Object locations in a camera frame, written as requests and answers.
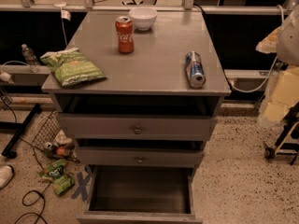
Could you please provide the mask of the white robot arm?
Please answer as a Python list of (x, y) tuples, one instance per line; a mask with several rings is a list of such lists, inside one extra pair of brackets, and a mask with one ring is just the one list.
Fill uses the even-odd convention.
[(270, 76), (259, 109), (258, 123), (271, 127), (279, 124), (299, 102), (299, 6), (258, 43), (256, 50), (276, 53), (278, 60), (287, 64), (285, 71)]

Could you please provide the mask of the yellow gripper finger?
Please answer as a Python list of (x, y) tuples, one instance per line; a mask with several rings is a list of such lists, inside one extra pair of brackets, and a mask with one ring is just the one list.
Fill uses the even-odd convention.
[(264, 54), (276, 53), (279, 32), (279, 27), (273, 30), (267, 37), (258, 43), (255, 49)]
[(288, 66), (275, 72), (268, 81), (262, 100), (258, 124), (265, 128), (278, 125), (299, 102), (299, 67)]

